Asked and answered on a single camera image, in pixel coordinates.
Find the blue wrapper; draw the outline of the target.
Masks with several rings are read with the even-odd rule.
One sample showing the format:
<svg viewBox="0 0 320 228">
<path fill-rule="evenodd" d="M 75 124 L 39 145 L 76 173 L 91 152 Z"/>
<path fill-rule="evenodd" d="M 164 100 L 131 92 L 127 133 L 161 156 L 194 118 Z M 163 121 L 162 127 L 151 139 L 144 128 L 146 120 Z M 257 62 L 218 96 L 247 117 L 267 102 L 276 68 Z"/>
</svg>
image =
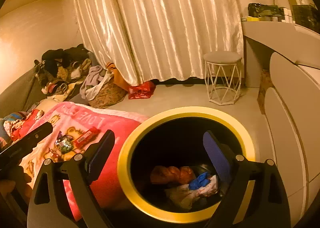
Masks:
<svg viewBox="0 0 320 228">
<path fill-rule="evenodd" d="M 208 172 L 200 174 L 189 184 L 189 190 L 198 190 L 201 187 L 205 187 L 210 183 L 210 175 Z"/>
</svg>

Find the red crinkled plastic bag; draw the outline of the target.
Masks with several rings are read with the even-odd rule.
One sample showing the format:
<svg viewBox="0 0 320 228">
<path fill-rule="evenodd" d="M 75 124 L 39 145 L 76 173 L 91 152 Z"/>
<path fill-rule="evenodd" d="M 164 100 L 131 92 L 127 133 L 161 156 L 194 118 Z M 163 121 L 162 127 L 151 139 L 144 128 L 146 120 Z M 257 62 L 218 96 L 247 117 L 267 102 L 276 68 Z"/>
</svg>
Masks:
<svg viewBox="0 0 320 228">
<path fill-rule="evenodd" d="M 196 179 L 194 171 L 188 166 L 183 166 L 181 168 L 174 166 L 156 166 L 150 174 L 151 183 L 158 185 L 169 183 L 185 185 L 189 184 L 194 179 Z"/>
</svg>

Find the white red plastic bag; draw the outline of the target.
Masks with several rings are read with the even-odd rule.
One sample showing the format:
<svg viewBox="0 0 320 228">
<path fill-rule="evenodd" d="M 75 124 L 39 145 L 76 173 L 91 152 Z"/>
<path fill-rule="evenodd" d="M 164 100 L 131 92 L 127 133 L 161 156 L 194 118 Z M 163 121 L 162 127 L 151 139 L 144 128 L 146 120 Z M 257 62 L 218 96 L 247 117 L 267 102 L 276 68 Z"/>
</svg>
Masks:
<svg viewBox="0 0 320 228">
<path fill-rule="evenodd" d="M 201 197 L 207 198 L 218 193 L 218 177 L 213 175 L 210 177 L 210 183 L 198 190 L 189 190 L 189 184 L 181 185 L 165 190 L 166 196 L 173 204 L 184 210 L 191 210 L 193 203 Z"/>
</svg>

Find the yellow rimmed black trash bin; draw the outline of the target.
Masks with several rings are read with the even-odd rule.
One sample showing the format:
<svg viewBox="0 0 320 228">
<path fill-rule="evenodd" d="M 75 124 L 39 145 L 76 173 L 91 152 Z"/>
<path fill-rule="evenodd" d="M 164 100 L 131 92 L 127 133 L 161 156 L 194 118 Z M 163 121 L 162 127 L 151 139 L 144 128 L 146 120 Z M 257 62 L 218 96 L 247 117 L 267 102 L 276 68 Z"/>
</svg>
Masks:
<svg viewBox="0 0 320 228">
<path fill-rule="evenodd" d="M 143 122 L 126 139 L 119 153 L 117 174 L 121 189 L 133 205 L 127 216 L 136 227 L 199 227 L 213 215 L 220 202 L 217 195 L 201 210 L 182 212 L 170 203 L 163 186 L 150 182 L 156 166 L 212 166 L 203 146 L 207 131 L 233 153 L 252 161 L 257 158 L 254 143 L 238 120 L 202 106 L 161 112 Z"/>
</svg>

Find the red floral pillow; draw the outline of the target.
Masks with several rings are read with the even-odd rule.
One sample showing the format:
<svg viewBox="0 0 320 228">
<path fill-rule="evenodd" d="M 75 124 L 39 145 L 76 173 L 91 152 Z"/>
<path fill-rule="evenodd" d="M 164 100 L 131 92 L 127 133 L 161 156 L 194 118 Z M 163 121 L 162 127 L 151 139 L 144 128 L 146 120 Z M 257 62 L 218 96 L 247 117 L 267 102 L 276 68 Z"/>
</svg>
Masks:
<svg viewBox="0 0 320 228">
<path fill-rule="evenodd" d="M 44 115 L 43 110 L 34 109 L 30 113 L 19 111 L 4 117 L 2 126 L 12 141 L 18 141 L 29 132 L 29 129 Z"/>
</svg>

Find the green black snack packet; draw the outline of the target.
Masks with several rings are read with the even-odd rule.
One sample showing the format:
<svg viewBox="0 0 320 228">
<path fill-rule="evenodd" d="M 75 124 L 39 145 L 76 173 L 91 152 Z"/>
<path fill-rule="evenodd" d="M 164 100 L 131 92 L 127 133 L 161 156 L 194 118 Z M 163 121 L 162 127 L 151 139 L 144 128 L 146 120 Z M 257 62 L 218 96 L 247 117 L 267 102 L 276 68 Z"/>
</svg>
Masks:
<svg viewBox="0 0 320 228">
<path fill-rule="evenodd" d="M 62 154 L 69 153 L 74 148 L 73 137 L 67 134 L 63 135 L 62 132 L 59 131 L 55 145 Z"/>
</svg>

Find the red snack bar wrapper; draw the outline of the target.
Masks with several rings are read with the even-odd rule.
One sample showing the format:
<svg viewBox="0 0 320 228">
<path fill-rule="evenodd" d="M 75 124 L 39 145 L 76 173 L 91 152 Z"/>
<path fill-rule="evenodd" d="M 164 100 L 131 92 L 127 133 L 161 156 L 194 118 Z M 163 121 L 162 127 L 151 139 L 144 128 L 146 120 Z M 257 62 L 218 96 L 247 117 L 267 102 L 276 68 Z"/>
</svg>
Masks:
<svg viewBox="0 0 320 228">
<path fill-rule="evenodd" d="M 89 128 L 89 130 L 84 132 L 82 135 L 80 135 L 77 139 L 73 141 L 74 147 L 81 149 L 89 142 L 91 142 L 99 133 L 100 130 L 96 127 Z"/>
</svg>

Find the pink cartoon fleece blanket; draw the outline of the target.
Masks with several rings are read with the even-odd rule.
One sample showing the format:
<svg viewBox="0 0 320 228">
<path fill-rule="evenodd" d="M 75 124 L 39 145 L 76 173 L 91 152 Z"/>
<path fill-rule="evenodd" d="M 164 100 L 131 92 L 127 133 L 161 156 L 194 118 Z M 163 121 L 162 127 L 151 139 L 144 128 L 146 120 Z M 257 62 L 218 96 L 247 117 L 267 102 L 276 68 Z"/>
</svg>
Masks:
<svg viewBox="0 0 320 228">
<path fill-rule="evenodd" d="M 146 119 L 147 116 L 136 112 L 95 109 L 72 102 L 58 103 L 38 120 L 32 119 L 27 127 L 22 128 L 23 133 L 28 134 L 45 122 L 53 126 L 52 133 L 22 159 L 21 166 L 31 177 L 29 185 L 34 186 L 45 159 L 68 161 L 76 154 L 83 154 L 107 130 L 112 130 L 115 135 L 114 147 L 98 180 L 92 182 L 90 188 L 101 208 L 128 208 L 130 203 L 117 176 L 118 155 L 128 136 Z"/>
</svg>

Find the woven laundry basket with clothes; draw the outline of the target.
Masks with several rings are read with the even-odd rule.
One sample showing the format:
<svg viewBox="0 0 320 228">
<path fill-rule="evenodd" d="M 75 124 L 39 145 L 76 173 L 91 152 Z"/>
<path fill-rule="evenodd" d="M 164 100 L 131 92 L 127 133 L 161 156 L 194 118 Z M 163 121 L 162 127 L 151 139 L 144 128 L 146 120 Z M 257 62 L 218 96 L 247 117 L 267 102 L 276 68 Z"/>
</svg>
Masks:
<svg viewBox="0 0 320 228">
<path fill-rule="evenodd" d="M 114 84 L 113 74 L 102 66 L 92 66 L 81 88 L 81 98 L 94 108 L 107 108 L 121 102 L 125 90 Z"/>
</svg>

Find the pile of clothes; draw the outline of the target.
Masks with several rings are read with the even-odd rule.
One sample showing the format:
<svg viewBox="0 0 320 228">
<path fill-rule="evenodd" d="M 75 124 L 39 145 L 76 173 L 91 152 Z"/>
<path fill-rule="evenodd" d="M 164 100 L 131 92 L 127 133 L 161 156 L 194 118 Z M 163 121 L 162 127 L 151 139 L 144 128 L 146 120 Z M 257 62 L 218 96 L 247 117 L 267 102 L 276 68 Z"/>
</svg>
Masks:
<svg viewBox="0 0 320 228">
<path fill-rule="evenodd" d="M 58 102 L 79 94 L 94 58 L 83 44 L 44 52 L 41 60 L 34 60 L 34 74 L 42 93 Z"/>
</svg>

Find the orange bag by curtain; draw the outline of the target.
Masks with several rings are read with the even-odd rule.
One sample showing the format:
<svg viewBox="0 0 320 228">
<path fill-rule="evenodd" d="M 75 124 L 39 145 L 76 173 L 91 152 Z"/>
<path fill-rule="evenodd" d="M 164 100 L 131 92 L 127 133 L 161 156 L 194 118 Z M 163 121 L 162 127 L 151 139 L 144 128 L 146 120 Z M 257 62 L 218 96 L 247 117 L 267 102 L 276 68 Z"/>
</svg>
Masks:
<svg viewBox="0 0 320 228">
<path fill-rule="evenodd" d="M 107 63 L 106 68 L 112 72 L 113 74 L 113 82 L 114 84 L 116 84 L 117 86 L 119 86 L 120 88 L 122 88 L 123 90 L 125 90 L 126 92 L 129 92 L 129 87 L 130 85 L 126 82 L 126 80 L 122 77 L 121 73 L 119 72 L 119 70 L 116 68 L 116 66 L 114 65 L 114 63 Z"/>
</svg>

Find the red gift bag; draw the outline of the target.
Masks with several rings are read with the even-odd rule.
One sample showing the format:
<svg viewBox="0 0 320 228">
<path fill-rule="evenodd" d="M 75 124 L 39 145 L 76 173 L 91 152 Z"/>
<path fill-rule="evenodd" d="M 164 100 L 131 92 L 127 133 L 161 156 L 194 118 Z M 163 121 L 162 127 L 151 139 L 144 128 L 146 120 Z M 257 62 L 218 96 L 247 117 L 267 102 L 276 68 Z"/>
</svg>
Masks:
<svg viewBox="0 0 320 228">
<path fill-rule="evenodd" d="M 129 99 L 146 99 L 150 98 L 156 86 L 153 84 L 152 81 L 144 82 L 138 86 L 131 86 L 129 87 L 128 97 Z"/>
</svg>

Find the white dressing table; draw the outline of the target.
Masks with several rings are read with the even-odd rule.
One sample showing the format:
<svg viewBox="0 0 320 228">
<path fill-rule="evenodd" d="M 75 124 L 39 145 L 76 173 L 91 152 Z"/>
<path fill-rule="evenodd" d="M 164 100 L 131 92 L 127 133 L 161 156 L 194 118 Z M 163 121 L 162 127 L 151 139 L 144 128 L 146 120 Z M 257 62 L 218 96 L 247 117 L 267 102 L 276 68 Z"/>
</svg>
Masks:
<svg viewBox="0 0 320 228">
<path fill-rule="evenodd" d="M 244 21 L 245 85 L 260 90 L 257 147 L 272 159 L 292 226 L 319 207 L 319 34 L 298 24 Z"/>
</svg>

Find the cream satin curtain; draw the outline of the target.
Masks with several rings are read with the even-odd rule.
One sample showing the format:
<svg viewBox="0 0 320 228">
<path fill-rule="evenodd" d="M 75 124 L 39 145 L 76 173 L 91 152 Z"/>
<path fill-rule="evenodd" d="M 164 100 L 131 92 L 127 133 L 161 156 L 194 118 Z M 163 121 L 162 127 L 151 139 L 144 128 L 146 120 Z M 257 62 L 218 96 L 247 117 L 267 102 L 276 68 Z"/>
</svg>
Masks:
<svg viewBox="0 0 320 228">
<path fill-rule="evenodd" d="M 244 53 L 237 0 L 73 0 L 82 40 L 132 86 L 203 78 L 203 55 Z"/>
</svg>

